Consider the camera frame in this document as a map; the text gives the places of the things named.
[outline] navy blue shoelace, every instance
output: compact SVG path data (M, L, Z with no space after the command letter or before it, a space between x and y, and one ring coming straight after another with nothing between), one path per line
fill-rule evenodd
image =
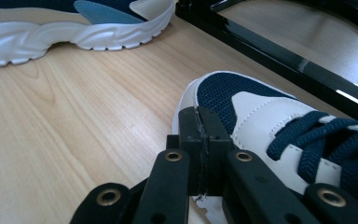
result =
M268 156L277 161L289 144L302 148L297 173L309 184L315 182L327 137L348 130L348 126L358 125L354 119L333 119L320 123L319 119L325 116L326 113L312 111L293 121L277 133L267 149ZM340 187L358 199L358 132L345 137L347 139L343 139L326 159L341 166Z

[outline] shoe sole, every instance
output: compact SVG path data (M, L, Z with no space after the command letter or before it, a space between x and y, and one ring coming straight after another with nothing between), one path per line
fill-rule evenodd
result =
M35 24L11 21L0 23L0 66L27 63L46 54L59 42L70 42L81 49L133 49L149 42L168 25L173 3L152 21L137 24L95 24L51 22Z

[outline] light wood grain surface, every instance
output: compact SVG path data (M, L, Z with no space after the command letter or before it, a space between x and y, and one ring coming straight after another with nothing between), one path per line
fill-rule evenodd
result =
M231 70L338 116L335 108L173 16L137 49L57 44L0 67L0 223L68 223L95 187L148 177L186 85ZM192 203L189 223L207 222Z

